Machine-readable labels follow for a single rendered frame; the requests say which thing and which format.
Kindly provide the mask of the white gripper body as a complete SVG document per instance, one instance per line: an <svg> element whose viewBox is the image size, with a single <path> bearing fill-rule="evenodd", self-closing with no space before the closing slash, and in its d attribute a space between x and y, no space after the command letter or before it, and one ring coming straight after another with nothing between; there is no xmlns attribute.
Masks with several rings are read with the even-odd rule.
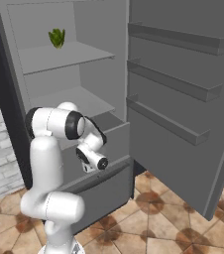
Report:
<svg viewBox="0 0 224 254"><path fill-rule="evenodd" d="M86 173L91 173L91 172L94 172L95 169L90 165L90 164L85 164L83 163L82 164L82 167L83 167L83 170L86 172Z"/></svg>

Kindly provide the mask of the grey fridge bottom drawer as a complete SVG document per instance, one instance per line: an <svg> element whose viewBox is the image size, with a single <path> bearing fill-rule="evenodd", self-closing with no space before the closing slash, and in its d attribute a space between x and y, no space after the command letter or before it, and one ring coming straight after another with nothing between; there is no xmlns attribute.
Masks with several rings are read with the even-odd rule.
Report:
<svg viewBox="0 0 224 254"><path fill-rule="evenodd" d="M104 171L85 173L74 156L63 156L63 185L60 191L81 196L85 203L83 217L72 225L77 234L125 204L133 191L133 169L129 156L108 165Z"/></svg>

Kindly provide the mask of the grey fridge drawer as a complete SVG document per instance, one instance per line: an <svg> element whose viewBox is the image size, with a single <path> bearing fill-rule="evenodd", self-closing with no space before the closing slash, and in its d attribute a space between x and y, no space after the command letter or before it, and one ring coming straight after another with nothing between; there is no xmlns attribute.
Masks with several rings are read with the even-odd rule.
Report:
<svg viewBox="0 0 224 254"><path fill-rule="evenodd" d="M85 173L74 156L63 156L63 185L60 191L81 196L85 203L83 217L72 225L77 234L125 204L133 191L133 169L129 156L108 165L104 171Z"/></svg>
<svg viewBox="0 0 224 254"><path fill-rule="evenodd" d="M108 158L109 164L104 171L96 173L108 174L120 160L129 155L130 123L122 121L111 112L92 116L91 119L107 137L107 143L99 150L99 153ZM92 176L92 173L88 174L82 169L81 163L76 157L76 141L63 139L59 141L59 145L64 166L63 182L65 184L82 177Z"/></svg>

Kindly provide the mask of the grey fridge inner shelf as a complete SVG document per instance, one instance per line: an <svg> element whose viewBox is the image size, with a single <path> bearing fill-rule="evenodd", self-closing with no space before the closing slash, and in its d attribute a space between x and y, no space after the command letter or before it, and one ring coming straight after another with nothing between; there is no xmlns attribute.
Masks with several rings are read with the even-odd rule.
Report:
<svg viewBox="0 0 224 254"><path fill-rule="evenodd" d="M89 117L114 110L112 105L81 86L40 96L31 100L31 104L34 107L57 107L63 102L74 103L82 114Z"/></svg>
<svg viewBox="0 0 224 254"><path fill-rule="evenodd" d="M114 58L114 55L80 42L65 43L61 49L44 46L19 50L23 74Z"/></svg>

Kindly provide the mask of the grey fridge door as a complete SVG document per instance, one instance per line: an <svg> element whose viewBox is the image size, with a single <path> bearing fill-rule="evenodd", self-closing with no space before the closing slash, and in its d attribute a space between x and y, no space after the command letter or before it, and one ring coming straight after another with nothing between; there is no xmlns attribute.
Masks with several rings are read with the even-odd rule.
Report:
<svg viewBox="0 0 224 254"><path fill-rule="evenodd" d="M224 0L130 0L129 23L224 38ZM129 35L128 60L210 88L218 98L203 102L128 71L128 96L208 140L197 146L128 107L130 154L140 165L211 219L224 188L224 55L213 56Z"/></svg>

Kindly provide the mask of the grey fridge door shelf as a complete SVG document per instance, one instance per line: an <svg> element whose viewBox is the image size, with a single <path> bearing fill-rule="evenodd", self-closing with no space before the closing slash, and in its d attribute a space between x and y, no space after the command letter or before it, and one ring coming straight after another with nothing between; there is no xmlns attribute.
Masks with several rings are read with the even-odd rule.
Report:
<svg viewBox="0 0 224 254"><path fill-rule="evenodd" d="M206 88L199 84L195 84L142 65L140 59L127 60L127 68L129 72L162 84L170 89L186 94L203 102L218 98L222 91L222 83L212 85L210 88Z"/></svg>
<svg viewBox="0 0 224 254"><path fill-rule="evenodd" d="M185 32L155 28L141 22L129 23L128 32L132 37L183 48L213 56L224 55L224 38L195 35Z"/></svg>
<svg viewBox="0 0 224 254"><path fill-rule="evenodd" d="M171 118L161 114L160 112L152 109L151 107L141 103L137 94L128 96L126 98L127 106L141 115L147 117L154 123L162 126L177 137L187 141L188 143L197 146L208 140L210 136L210 130L206 130L202 133L196 133L195 131L181 125L180 123L172 120Z"/></svg>

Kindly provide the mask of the green lettuce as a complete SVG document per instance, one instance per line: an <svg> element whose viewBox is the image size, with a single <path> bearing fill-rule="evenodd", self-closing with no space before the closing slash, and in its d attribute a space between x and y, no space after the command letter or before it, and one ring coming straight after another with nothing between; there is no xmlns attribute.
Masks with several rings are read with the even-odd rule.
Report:
<svg viewBox="0 0 224 254"><path fill-rule="evenodd" d="M64 44L65 29L53 29L49 32L49 37L56 49L61 49Z"/></svg>

